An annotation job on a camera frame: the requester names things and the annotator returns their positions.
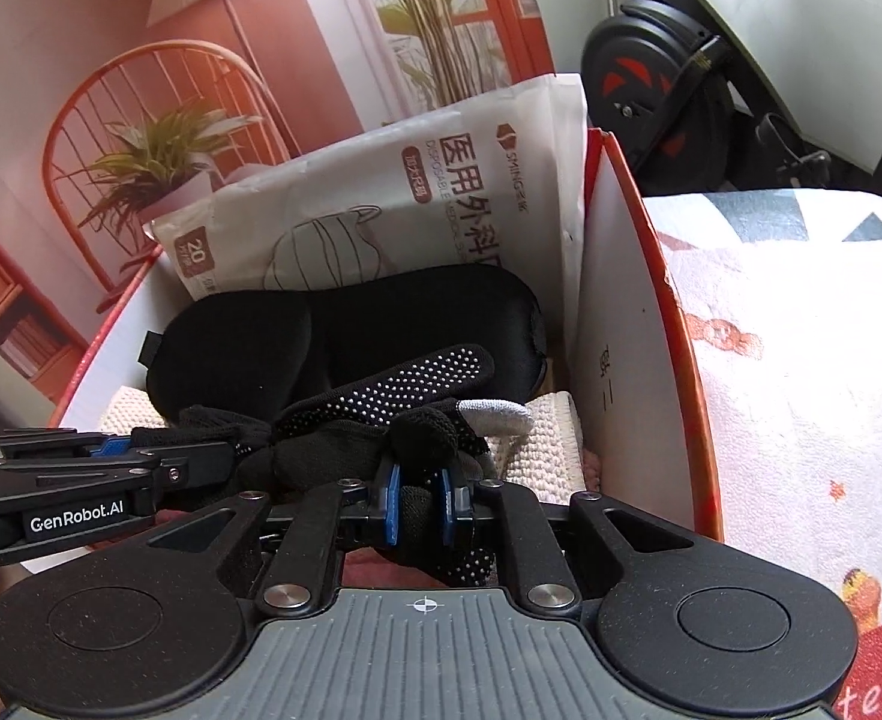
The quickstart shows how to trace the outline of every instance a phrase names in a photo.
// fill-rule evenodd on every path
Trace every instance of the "green plant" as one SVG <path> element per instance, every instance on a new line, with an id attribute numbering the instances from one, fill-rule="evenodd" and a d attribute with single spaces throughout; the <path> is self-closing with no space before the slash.
<path id="1" fill-rule="evenodd" d="M 485 90 L 486 55 L 468 28 L 457 30 L 454 0 L 396 0 L 377 9 L 389 35 L 416 37 L 425 61 L 398 56 L 398 66 L 428 107 L 457 103 Z"/>
<path id="2" fill-rule="evenodd" d="M 107 122 L 108 133 L 121 149 L 104 154 L 83 172 L 92 184 L 104 188 L 102 198 L 78 223 L 101 228 L 110 223 L 115 232 L 138 211 L 188 183 L 200 172 L 214 170 L 214 157 L 231 148 L 231 135 L 257 116 L 229 118 L 221 108 L 209 110 L 186 103 L 159 118 L 143 119 L 139 127 Z"/>

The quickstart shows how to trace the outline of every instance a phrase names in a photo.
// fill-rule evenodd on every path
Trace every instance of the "red oval label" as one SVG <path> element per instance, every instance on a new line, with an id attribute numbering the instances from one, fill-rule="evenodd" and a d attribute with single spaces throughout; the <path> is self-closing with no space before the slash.
<path id="1" fill-rule="evenodd" d="M 415 202 L 428 203 L 431 201 L 431 185 L 428 184 L 428 174 L 425 172 L 425 163 L 421 159 L 421 152 L 417 146 L 408 146 L 401 151 L 401 159 L 404 160 L 404 175 L 407 176 L 407 184 L 411 187 L 411 196 Z"/>

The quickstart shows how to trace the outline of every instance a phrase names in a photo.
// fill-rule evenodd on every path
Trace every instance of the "orange chair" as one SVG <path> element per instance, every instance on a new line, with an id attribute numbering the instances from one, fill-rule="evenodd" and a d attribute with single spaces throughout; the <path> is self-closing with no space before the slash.
<path id="1" fill-rule="evenodd" d="M 116 57 L 74 91 L 51 125 L 41 161 L 44 189 L 107 292 L 99 313 L 121 297 L 137 265 L 155 247 L 135 218 L 119 229 L 103 220 L 79 226 L 104 196 L 87 166 L 118 150 L 105 122 L 138 125 L 195 101 L 223 108 L 230 117 L 260 117 L 233 133 L 232 147 L 215 158 L 215 186 L 242 165 L 278 165 L 290 159 L 284 139 L 290 139 L 290 132 L 265 83 L 240 56 L 195 40 L 150 43 Z"/>

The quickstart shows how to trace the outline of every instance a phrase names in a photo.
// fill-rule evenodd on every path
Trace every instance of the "gray ribbed panel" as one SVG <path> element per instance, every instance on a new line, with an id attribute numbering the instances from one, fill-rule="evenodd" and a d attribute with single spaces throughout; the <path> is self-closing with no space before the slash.
<path id="1" fill-rule="evenodd" d="M 417 610 L 425 598 L 437 608 Z M 574 625 L 531 619 L 483 589 L 344 590 L 323 615 L 265 626 L 228 679 L 158 720 L 684 717 L 615 680 Z"/>

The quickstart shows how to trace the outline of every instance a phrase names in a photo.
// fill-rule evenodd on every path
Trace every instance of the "metal screw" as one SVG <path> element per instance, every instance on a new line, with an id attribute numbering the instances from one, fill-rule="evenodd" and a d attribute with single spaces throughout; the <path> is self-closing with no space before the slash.
<path id="1" fill-rule="evenodd" d="M 311 600 L 311 593 L 300 584 L 273 584 L 263 596 L 265 603 L 274 608 L 300 608 Z"/>
<path id="2" fill-rule="evenodd" d="M 539 584 L 531 587 L 527 600 L 536 607 L 564 608 L 574 603 L 574 591 L 564 584 Z"/>

